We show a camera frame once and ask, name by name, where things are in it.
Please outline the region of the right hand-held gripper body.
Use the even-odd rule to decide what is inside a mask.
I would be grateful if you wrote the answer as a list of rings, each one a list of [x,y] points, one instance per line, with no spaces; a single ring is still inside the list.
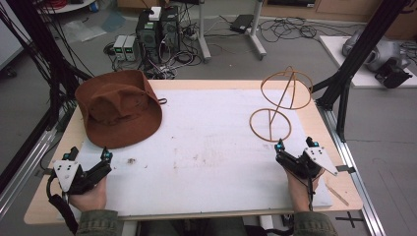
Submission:
[[[300,179],[317,178],[323,170],[333,176],[338,175],[324,147],[305,147],[298,157],[288,153],[284,147],[276,147],[275,151],[275,160]]]

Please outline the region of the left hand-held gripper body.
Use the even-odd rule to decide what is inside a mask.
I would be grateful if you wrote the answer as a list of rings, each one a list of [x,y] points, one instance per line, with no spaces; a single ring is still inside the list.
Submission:
[[[112,170],[110,164],[110,159],[104,159],[90,170],[84,170],[78,161],[58,160],[53,163],[53,170],[64,193],[82,195],[95,187]]]

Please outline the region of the wooden wire hat stand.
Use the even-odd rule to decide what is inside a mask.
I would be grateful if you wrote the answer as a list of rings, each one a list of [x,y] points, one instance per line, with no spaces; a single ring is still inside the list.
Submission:
[[[295,121],[290,112],[304,109],[312,101],[312,79],[292,66],[261,81],[260,92],[268,107],[255,110],[249,118],[253,134],[266,142],[288,139]]]

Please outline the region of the brown bucket hat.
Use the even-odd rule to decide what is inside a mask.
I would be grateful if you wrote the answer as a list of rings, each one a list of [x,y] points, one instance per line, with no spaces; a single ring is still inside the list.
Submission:
[[[124,148],[152,136],[162,108],[139,70],[103,74],[82,83],[75,97],[89,140],[101,148]]]

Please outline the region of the person's right hand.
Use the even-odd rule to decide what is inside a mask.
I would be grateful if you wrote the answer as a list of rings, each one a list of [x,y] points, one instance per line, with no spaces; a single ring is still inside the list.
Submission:
[[[288,191],[295,212],[310,211],[310,194],[315,192],[319,185],[319,178],[309,183],[308,180],[299,180],[291,172],[285,171],[288,181]]]

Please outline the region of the person's left hand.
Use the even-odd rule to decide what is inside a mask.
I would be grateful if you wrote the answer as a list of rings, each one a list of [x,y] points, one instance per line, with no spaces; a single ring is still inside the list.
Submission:
[[[71,195],[70,204],[81,212],[105,209],[106,178],[101,179],[91,190],[82,195]]]

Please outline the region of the thin wooden stick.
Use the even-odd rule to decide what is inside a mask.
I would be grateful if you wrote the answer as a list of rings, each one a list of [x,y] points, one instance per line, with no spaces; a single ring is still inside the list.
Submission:
[[[349,207],[349,202],[341,195],[339,194],[334,188],[332,188],[329,185],[326,185],[326,187],[328,188],[328,190],[335,195],[342,203],[344,203],[346,206]]]

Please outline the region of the white table mat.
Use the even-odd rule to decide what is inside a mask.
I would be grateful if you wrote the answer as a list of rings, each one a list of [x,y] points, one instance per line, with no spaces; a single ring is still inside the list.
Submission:
[[[173,218],[287,210],[271,143],[269,103],[257,89],[160,89],[160,128],[113,152],[107,206],[121,216]]]

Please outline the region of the white floor platform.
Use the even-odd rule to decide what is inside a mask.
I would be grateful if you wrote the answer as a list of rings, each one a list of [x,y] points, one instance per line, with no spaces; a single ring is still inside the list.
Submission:
[[[345,57],[342,55],[342,46],[347,39],[348,36],[320,36],[322,46],[337,67],[340,67],[345,60]],[[408,68],[405,69],[405,72],[410,74],[411,78],[401,84],[399,88],[417,89],[417,76]],[[356,89],[382,89],[384,87],[375,78],[375,74],[369,71],[366,66],[360,67],[352,79],[351,86]]]

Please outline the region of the black device on platform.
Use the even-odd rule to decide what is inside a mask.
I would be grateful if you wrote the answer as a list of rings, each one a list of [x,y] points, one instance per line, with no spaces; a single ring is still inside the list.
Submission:
[[[388,60],[377,71],[375,79],[387,89],[395,89],[411,78],[409,73],[396,65],[395,61]]]

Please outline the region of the grey bench power supply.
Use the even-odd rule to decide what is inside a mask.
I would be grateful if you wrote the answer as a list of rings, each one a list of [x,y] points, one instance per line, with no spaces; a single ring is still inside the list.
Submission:
[[[127,39],[126,35],[118,35],[114,44],[113,44],[113,50],[115,52],[115,56],[118,61],[125,61],[126,56],[124,52],[124,43]]]
[[[124,53],[127,61],[135,61],[138,56],[138,45],[133,35],[128,35],[124,42]]]

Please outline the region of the grey robot shell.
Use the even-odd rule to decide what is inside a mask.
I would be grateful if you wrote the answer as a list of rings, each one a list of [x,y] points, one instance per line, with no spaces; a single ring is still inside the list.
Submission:
[[[361,29],[356,30],[354,34],[344,42],[342,46],[343,56],[347,56],[350,53],[353,46],[359,40],[362,32]],[[410,60],[406,58],[406,52],[400,48],[400,45],[395,41],[390,41],[386,37],[383,37],[365,59],[364,65],[371,72],[377,72],[389,59],[393,59],[395,65],[400,69],[405,69],[410,65]]]

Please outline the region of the white metal stand leg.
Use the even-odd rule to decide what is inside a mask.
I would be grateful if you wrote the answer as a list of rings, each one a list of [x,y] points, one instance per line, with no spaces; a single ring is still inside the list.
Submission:
[[[266,50],[264,49],[261,41],[258,38],[258,30],[259,30],[259,23],[260,23],[260,16],[263,7],[264,0],[256,0],[255,8],[254,8],[254,19],[250,29],[248,29],[249,39],[254,45],[254,48],[259,56],[260,60],[263,60],[264,57],[267,55]]]
[[[205,39],[205,0],[198,0],[199,2],[199,32],[198,32],[198,42],[202,51],[203,61],[205,63],[209,62],[211,55],[209,52],[209,47]]]

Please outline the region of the clear plastic sheet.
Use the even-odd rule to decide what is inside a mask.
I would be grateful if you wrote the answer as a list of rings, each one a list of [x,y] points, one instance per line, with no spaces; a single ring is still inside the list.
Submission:
[[[82,21],[72,21],[63,26],[63,32],[68,42],[84,42],[106,34],[101,27],[87,27]]]

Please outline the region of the black computer tower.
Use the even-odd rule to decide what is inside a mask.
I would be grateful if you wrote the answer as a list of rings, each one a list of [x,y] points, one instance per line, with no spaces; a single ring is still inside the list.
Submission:
[[[141,54],[153,63],[159,63],[158,47],[161,41],[159,21],[149,19],[150,10],[139,14],[136,35],[141,48]]]
[[[171,51],[177,52],[180,49],[178,7],[164,8],[161,12],[160,22],[165,46]]]

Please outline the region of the black flat box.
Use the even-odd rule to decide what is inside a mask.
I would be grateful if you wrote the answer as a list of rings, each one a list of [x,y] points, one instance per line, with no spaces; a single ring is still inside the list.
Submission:
[[[239,15],[231,24],[230,29],[238,33],[244,33],[246,29],[251,25],[253,15]]]

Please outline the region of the aluminium rail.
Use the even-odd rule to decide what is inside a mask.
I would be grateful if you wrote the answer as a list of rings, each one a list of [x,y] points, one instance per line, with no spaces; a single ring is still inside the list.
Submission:
[[[0,221],[37,168],[41,158],[52,147],[56,134],[56,128],[30,134],[1,174],[4,184],[0,184]]]
[[[372,200],[367,192],[365,184],[361,178],[359,169],[356,166],[353,155],[348,147],[348,144],[342,140],[340,135],[336,131],[337,119],[331,110],[324,110],[318,106],[325,125],[328,128],[328,132],[332,138],[335,147],[340,154],[343,163],[351,169],[349,173],[353,180],[354,186],[362,200],[363,206],[360,209],[360,213],[364,219],[365,225],[371,236],[387,236],[383,228],[383,225],[378,217],[378,214],[373,206]]]

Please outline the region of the black metal frame post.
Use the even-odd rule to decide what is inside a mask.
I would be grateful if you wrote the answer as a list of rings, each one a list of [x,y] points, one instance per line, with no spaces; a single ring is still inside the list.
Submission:
[[[3,10],[0,10],[0,20],[17,38],[49,85],[50,108],[46,118],[47,128],[51,128],[59,120],[61,106],[75,99],[76,89],[81,82],[89,80],[91,75],[64,57],[44,22],[43,13],[39,13],[40,9],[33,0],[6,0],[6,3],[26,30],[31,43],[26,43],[21,29]]]
[[[324,81],[311,86],[312,92],[326,89],[317,100],[317,104],[325,111],[332,111],[334,103],[339,99],[335,130],[344,143],[348,97],[353,77],[408,2],[383,0],[338,70]]]

